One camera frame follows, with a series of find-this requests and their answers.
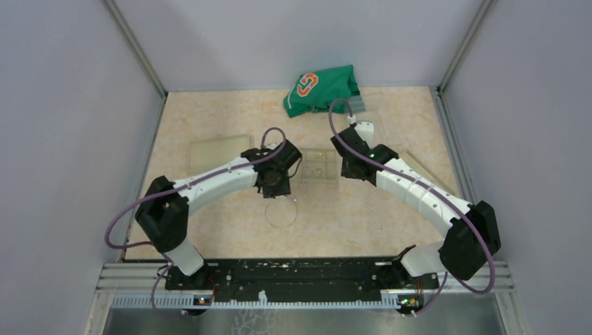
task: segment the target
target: white wall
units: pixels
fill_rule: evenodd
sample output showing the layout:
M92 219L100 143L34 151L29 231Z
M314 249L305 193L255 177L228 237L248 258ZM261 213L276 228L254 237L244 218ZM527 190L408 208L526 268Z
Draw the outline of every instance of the white wall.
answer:
M100 1L2 1L0 45L0 334L81 334L160 98Z
M445 94L534 334L592 327L592 2L499 1Z
M168 91L286 88L353 64L364 86L436 85L482 0L118 0Z

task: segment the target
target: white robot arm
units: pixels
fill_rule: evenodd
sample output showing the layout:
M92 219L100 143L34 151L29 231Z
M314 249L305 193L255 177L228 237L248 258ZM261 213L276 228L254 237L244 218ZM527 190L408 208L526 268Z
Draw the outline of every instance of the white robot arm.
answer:
M249 165L277 149L280 149L277 143L263 149L250 149L224 166L186 179L156 178L146 196L183 185L188 187L141 204L135 215L136 221L158 252L179 267L184 275L193 275L204 265L204 259L187 237L188 216L227 194L252 187L258 187L264 198L290 194L288 170L302 157L290 141L286 140L273 159ZM204 180L192 185L197 179Z
M487 258L473 232L461 222L460 215L445 200L470 218L492 255L501 247L493 208L483 201L474 205L447 193L410 168L397 152L385 145L379 144L373 148L372 123L356 122L355 116L348 119L350 126L338 136L351 149L363 155L365 160L353 155L334 136L331 141L343 157L341 176L369 181L377 188L396 195L434 225L445 238L427 246L406 249L401 255L400 263L408 275L418 277L448 271L459 279L470 279L485 264ZM380 169L369 164L370 160L385 168ZM393 174L386 168L410 178Z
M448 202L471 219L486 241L489 251L494 254L499 250L500 242L491 206L483 201L473 205L446 193L413 171L402 158L399 158L397 152L382 144L371 148L372 123L356 123L355 118L350 122L351 125L339 133L339 137L348 146L369 160L410 176L411 180L361 160L333 137L331 141L343 157L341 176L369 181L374 186L396 195L432 223L445 238L444 241L427 246L412 246L398 255L395 260L404 270L401 271L402 276L415 278L424 274L449 271L457 278L470 279L485 264L486 256L474 234L461 222L459 214L436 196L436 193L445 196ZM188 216L231 192L254 186L258 187L264 198L290 194L288 169L302 157L291 142L286 140L282 150L273 159L248 165L249 162L258 161L277 149L278 144L270 144L263 149L250 149L227 165L187 179L168 181L164 176L156 178L146 195L184 185L188 187L177 193L146 201L136 212L136 221L156 250L179 267L183 275L194 275L203 267L204 259L187 237Z

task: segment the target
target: marble-pattern surface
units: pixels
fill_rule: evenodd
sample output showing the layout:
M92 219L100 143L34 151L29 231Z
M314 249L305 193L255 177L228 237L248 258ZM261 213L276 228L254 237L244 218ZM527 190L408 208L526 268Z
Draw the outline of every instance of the marble-pattern surface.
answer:
M169 180L188 177L187 146L194 140L248 133L258 144L265 129L279 126L297 147L331 148L327 114L307 113L289 119L281 104L286 93L287 90L170 93L145 188L163 174ZM458 194L428 88L362 89L362 96L368 94L383 99L376 112L390 144L413 152ZM337 120L338 129L346 126L343 116ZM270 141L278 139L276 135L269 137ZM394 255L411 244L442 239L413 209L369 183L340 178L333 184L292 184L294 194L287 200L264 200L251 189L207 205L190 217L191 241L206 258L263 258ZM278 224L272 225L266 219L267 205L271 206L268 216L275 216ZM134 223L130 242L146 239ZM156 250L149 246L132 248L126 254L128 259L157 257Z

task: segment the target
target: purple cable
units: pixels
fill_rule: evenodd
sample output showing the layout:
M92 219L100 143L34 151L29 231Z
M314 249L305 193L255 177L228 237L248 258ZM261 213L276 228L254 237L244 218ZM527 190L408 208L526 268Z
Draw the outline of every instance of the purple cable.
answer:
M142 204L142 203L144 203L146 201L150 201L150 200L153 200L153 199L156 199L156 198L160 198L160 197L164 197L164 196L167 196L167 195L171 195L171 194L176 193L176 192L180 192L180 191L184 190L185 188L191 188L192 186L194 186L196 184L199 184L199 183L201 183L202 181L204 181L206 179L210 179L212 177L215 177L215 176L217 176L219 174L228 173L228 172L230 172L232 170L242 169L242 168L245 168L247 166L251 166L251 165L263 163L263 162L268 161L268 160L272 159L273 157L277 156L280 153L280 151L283 149L283 147L286 145L286 133L284 133L283 130L281 130L278 127L271 127L269 129L267 129L265 131L265 133L263 134L262 143L265 143L264 142L265 141L265 138L267 137L267 134L270 131L278 131L281 134L281 137L282 137L282 140L281 140L281 143L279 145L279 148L276 151L274 151L270 155L265 156L265 157L263 157L261 159L258 159L256 161L252 161L252 162L248 162L248 163L242 163L242 164L239 164L239 165L232 166L230 170L224 168L224 169L220 169L220 170L217 170L217 171L213 171L210 174L207 174L207 175L205 175L203 177L200 177L200 178L197 178L196 180L193 180L189 184L180 186L178 188L174 188L172 190L168 190L168 191L163 191L163 192L151 194L151 195L148 195L146 197L143 197L142 199L138 199L138 200L132 202L126 208L122 209L122 211L119 212L111 220L111 222L109 222L109 225L107 226L107 231L105 231L105 236L104 236L105 244L107 244L107 246L109 248L111 248L111 249L119 249L119 250L123 250L123 249L127 249L127 248L133 248L133 247L136 247L136 246L146 246L146 245L149 246L149 245L152 245L152 243L149 242L149 241L137 242L137 243L127 244L127 245L116 245L116 244L111 243L109 236L111 235L111 231L113 230L113 227L115 227L115 225L117 224L117 222L119 220L121 220L121 218L124 215L126 215L127 212L129 212L130 210L136 208L137 206L139 206L140 204Z
M421 313L424 313L434 303L434 301L440 295L440 293L442 293L442 290L444 289L444 285L446 284L447 279L448 279L448 272L444 272L444 278L442 278L442 283L440 283L440 287L438 288L436 293L434 293L434 295L431 297L431 299L427 302L427 304L425 304L422 309L415 312L415 315L406 314L406 316L417 316Z
M415 182L417 185L420 185L421 187L425 188L430 193L434 194L438 199L442 200L442 202L444 202L446 204L446 206L448 206L452 211L454 211L458 216L460 216L462 218L462 220L467 224L469 229L471 229L471 231L475 235L475 238L477 238L479 245L481 245L481 247L483 248L483 252L485 252L487 264L489 265L489 285L487 285L487 287L484 290L477 290L477 289L472 288L471 286L467 285L464 281L462 281L456 277L455 278L459 281L459 283L461 283L461 285L463 285L467 290L469 290L473 293L482 294L482 295L489 293L489 291L491 291L491 289L494 288L494 285L496 282L496 268L495 268L495 264L494 264L494 258L491 255L491 253L489 252L489 249L487 248L487 244L485 243L485 240L483 240L483 237L481 237L481 234L479 233L479 230L477 230L475 225L471 222L471 220L469 220L468 217L466 217L466 215L458 207L456 207L452 202L450 202L450 200L448 200L444 195L440 194L438 191L431 188L430 185L424 183L423 181L415 180L415 178L413 178L412 176L410 176L408 174L401 173L399 171L393 170L392 168L390 168L386 165L375 162L375 161L371 160L370 158L361 155L360 153L355 151L352 147L347 145L347 143L345 143L345 141L343 141L341 136L339 136L339 134L337 133L337 130L335 129L335 125L333 124L333 109L335 108L335 105L337 103L344 103L345 104L346 108L348 109L350 117L353 116L353 111L351 109L349 102L345 99L335 99L331 103L331 105L329 106L329 113L328 113L329 114L329 127L331 127L331 131L333 132L333 135L335 136L335 138L337 139L339 144L341 144L344 148L346 148L354 156L358 157L359 159L363 160L364 162L374 165L379 169L386 170L392 174L395 174L396 176L407 179L411 182Z
M161 280L163 278L165 278L165 274L170 269L172 269L172 267L173 267L173 264L170 263L163 271L161 271L160 273L158 273L158 277L156 278L156 281L154 282L154 286L152 286L152 291L150 292L150 305L152 306L152 310L155 311L156 314L162 316L166 320L169 320L169 321L180 321L181 318L172 317L172 316L166 315L165 313L161 312L161 310L159 310L158 307L156 307L156 302L154 301L156 299L154 296L156 295L156 289L158 287L158 283L160 283Z

